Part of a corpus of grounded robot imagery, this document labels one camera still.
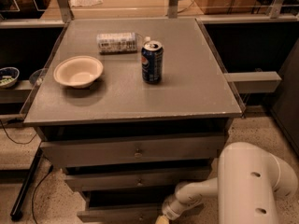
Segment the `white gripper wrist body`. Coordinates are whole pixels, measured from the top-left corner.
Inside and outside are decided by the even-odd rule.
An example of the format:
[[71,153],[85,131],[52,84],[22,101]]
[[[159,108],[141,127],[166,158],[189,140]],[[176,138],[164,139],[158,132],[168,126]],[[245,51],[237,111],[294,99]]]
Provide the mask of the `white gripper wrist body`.
[[175,195],[169,195],[165,198],[162,205],[162,214],[169,220],[176,220],[184,212],[193,209],[195,206],[199,205],[199,201],[192,203],[181,203]]

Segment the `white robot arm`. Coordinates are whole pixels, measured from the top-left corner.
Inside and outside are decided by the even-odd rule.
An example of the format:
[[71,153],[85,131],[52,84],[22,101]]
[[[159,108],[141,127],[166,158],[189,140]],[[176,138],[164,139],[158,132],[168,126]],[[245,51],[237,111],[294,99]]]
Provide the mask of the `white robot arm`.
[[219,224],[279,224],[276,199],[291,198],[297,189],[297,174],[287,162],[236,142],[221,152],[217,177],[176,185],[155,224],[170,224],[205,197],[218,199]]

